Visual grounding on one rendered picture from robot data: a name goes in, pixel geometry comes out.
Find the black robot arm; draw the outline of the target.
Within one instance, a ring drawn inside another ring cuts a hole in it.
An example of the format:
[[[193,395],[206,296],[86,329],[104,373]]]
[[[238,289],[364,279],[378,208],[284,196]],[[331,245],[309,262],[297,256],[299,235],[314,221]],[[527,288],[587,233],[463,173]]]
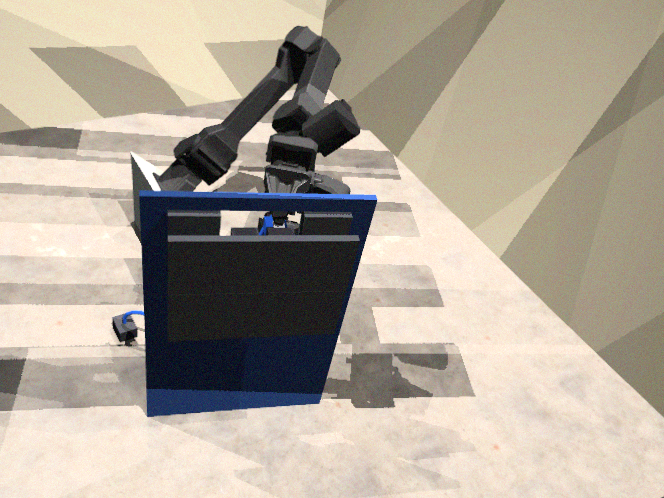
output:
[[[202,181],[210,186],[228,174],[238,158],[239,141],[295,84],[293,98],[273,116],[276,132],[312,139],[323,157],[360,134],[352,108],[344,99],[323,108],[340,54],[308,26],[294,27],[284,40],[275,66],[225,120],[181,141],[173,149],[176,160],[161,175],[152,173],[160,190],[193,192]],[[315,173],[315,166],[308,172],[312,178],[307,194],[351,192],[348,185]]]

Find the blue flat panel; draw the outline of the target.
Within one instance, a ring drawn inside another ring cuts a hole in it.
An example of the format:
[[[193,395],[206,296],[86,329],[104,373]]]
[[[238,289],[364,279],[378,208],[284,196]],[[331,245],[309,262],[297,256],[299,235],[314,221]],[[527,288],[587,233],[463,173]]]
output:
[[[320,404],[376,195],[140,190],[147,417]],[[221,211],[299,211],[231,228]]]

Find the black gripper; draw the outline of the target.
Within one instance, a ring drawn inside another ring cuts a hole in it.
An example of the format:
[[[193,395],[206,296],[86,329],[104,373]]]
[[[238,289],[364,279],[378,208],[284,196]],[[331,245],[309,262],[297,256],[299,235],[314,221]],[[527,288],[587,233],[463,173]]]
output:
[[[270,135],[265,168],[265,193],[307,194],[314,171],[318,145],[310,138],[277,132]],[[274,224],[294,228],[298,235],[299,223],[288,220],[296,211],[269,211],[264,217],[272,218]]]

